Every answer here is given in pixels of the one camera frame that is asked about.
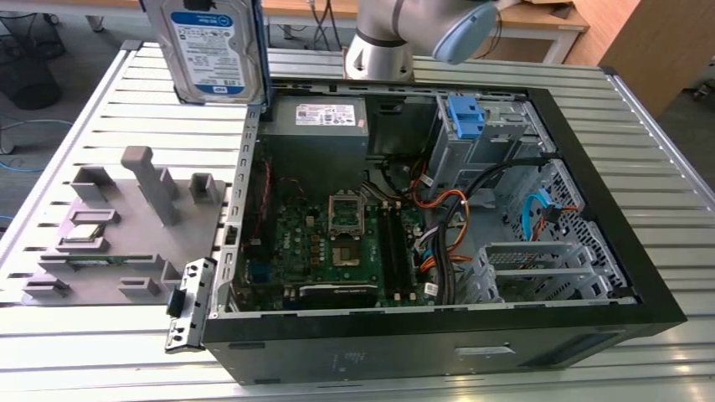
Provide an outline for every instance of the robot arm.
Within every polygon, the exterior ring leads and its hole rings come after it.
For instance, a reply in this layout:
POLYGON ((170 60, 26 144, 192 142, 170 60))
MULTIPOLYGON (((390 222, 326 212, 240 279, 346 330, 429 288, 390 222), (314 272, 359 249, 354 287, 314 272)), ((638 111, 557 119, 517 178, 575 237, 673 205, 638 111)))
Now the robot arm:
POLYGON ((346 58, 355 80, 410 80, 413 49, 459 64, 485 42, 498 7, 471 0, 362 0, 346 58))

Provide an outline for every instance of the metal table surface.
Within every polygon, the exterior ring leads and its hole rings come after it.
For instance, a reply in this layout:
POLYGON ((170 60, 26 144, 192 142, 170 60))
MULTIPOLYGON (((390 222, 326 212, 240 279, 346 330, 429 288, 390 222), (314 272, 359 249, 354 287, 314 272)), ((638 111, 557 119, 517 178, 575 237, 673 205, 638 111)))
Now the metal table surface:
MULTIPOLYGON (((272 50, 270 61, 275 76, 342 75, 339 54, 272 50)), ((715 399, 715 197, 621 79, 589 67, 429 59, 417 59, 415 72, 421 81, 553 91, 690 321, 561 371, 242 388, 207 352, 164 354, 162 306, 7 307, 0 400, 715 399)), ((232 180, 246 108, 182 106, 172 88, 156 44, 120 51, 0 242, 0 303, 18 300, 38 269, 79 166, 128 177, 123 147, 143 144, 174 178, 200 169, 232 180)))

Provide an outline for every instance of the case latch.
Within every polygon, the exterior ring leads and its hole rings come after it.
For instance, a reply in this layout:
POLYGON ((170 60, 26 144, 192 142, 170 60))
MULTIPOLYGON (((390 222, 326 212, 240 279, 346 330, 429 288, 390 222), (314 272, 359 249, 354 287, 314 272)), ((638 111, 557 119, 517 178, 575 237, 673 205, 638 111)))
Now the case latch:
POLYGON ((203 324, 215 270, 216 260, 211 258, 190 262, 183 270, 182 285, 174 290, 167 305, 167 314, 172 317, 164 347, 167 353, 204 350, 203 324))

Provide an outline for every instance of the wd blue hard drive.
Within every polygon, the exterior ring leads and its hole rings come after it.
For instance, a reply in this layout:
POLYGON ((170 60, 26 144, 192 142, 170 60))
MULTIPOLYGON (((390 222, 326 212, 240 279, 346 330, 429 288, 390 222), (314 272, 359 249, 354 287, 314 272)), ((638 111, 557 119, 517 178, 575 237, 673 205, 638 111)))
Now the wd blue hard drive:
POLYGON ((268 103, 259 0, 143 0, 179 98, 268 103))

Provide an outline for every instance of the hard drive label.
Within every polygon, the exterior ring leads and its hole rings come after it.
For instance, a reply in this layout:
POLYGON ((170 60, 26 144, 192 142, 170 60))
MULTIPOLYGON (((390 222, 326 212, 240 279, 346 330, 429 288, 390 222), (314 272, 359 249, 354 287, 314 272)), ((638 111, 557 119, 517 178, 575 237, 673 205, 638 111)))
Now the hard drive label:
POLYGON ((239 94, 244 90, 244 73, 231 47, 234 19, 224 14, 174 12, 171 21, 196 88, 210 94, 239 94))

